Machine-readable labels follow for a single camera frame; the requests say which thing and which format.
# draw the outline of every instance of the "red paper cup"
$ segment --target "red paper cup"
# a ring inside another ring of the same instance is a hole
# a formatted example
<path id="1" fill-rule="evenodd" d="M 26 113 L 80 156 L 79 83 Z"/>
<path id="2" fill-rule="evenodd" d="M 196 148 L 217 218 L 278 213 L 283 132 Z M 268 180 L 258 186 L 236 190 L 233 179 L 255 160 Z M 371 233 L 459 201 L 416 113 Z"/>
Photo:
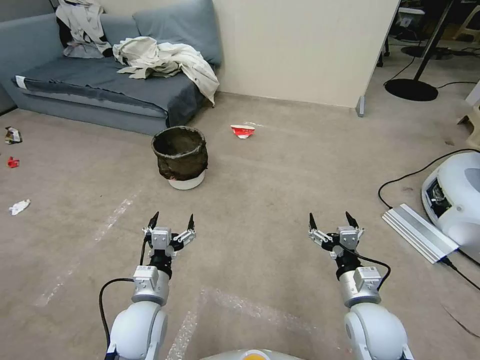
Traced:
<path id="1" fill-rule="evenodd" d="M 253 126 L 247 125 L 230 125 L 233 133 L 237 135 L 240 139 L 246 139 L 255 132 Z"/>

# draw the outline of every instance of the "crumpled paper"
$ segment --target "crumpled paper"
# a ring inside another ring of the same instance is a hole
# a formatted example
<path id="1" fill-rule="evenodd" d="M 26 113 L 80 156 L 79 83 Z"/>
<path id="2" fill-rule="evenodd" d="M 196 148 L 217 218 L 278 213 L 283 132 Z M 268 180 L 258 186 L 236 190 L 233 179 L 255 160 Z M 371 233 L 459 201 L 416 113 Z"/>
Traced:
<path id="1" fill-rule="evenodd" d="M 7 126 L 5 135 L 5 142 L 7 144 L 18 144 L 22 142 L 22 134 L 16 128 Z"/>
<path id="2" fill-rule="evenodd" d="M 31 203 L 30 199 L 27 199 L 27 200 L 22 200 L 22 201 L 19 201 L 19 202 L 13 204 L 12 207 L 8 208 L 8 210 L 10 211 L 10 215 L 15 216 L 18 213 L 21 213 L 23 210 L 28 208 L 30 203 Z"/>

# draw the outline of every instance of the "white wall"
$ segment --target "white wall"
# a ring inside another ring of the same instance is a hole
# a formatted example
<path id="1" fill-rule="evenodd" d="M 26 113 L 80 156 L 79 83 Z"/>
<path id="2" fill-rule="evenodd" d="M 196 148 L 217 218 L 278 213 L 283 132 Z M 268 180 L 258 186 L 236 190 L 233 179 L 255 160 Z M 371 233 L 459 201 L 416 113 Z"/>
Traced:
<path id="1" fill-rule="evenodd" d="M 126 15 L 179 0 L 100 0 Z M 213 0 L 224 62 L 220 89 L 355 107 L 399 0 Z"/>

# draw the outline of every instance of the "tape mark on floor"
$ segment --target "tape mark on floor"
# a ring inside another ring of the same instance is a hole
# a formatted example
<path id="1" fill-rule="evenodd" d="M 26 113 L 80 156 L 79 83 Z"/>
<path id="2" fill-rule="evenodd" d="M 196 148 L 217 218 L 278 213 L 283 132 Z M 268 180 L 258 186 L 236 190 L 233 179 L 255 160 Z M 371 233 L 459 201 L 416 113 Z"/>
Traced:
<path id="1" fill-rule="evenodd" d="M 140 194 L 141 190 L 132 193 L 128 198 L 124 199 L 121 204 L 113 211 L 113 214 L 108 217 L 108 220 L 98 228 L 98 230 L 93 235 L 93 241 L 88 243 L 83 249 L 78 253 L 78 255 L 73 259 L 68 270 L 65 273 L 56 277 L 56 285 L 51 288 L 51 290 L 45 291 L 42 295 L 38 297 L 35 301 L 35 305 L 38 307 L 45 307 L 50 302 L 50 300 L 55 296 L 59 289 L 64 286 L 67 279 L 75 272 L 79 267 L 82 259 L 87 256 L 95 246 L 102 241 L 107 232 L 112 228 L 113 225 L 117 222 L 120 216 L 125 213 L 130 205 L 132 205 L 134 199 Z"/>
<path id="2" fill-rule="evenodd" d="M 311 326 L 292 314 L 279 311 L 270 306 L 260 306 L 246 298 L 229 295 L 219 289 L 202 288 L 196 302 L 196 307 L 187 312 L 173 340 L 166 360 L 183 360 L 185 358 L 187 346 L 197 328 L 198 314 L 202 310 L 202 307 L 209 301 L 213 301 L 223 308 L 242 313 L 252 318 L 266 320 L 273 325 L 286 328 L 290 331 L 303 331 L 310 335 L 317 331 L 315 326 Z"/>

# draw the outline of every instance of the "sofa armrest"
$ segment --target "sofa armrest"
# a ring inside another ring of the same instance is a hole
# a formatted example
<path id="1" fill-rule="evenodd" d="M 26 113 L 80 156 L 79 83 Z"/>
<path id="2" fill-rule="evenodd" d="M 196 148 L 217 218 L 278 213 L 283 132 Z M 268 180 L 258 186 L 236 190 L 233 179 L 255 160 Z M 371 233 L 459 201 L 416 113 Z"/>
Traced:
<path id="1" fill-rule="evenodd" d="M 12 77 L 62 56 L 55 14 L 0 22 L 0 47 L 0 83 L 19 108 L 28 109 Z"/>

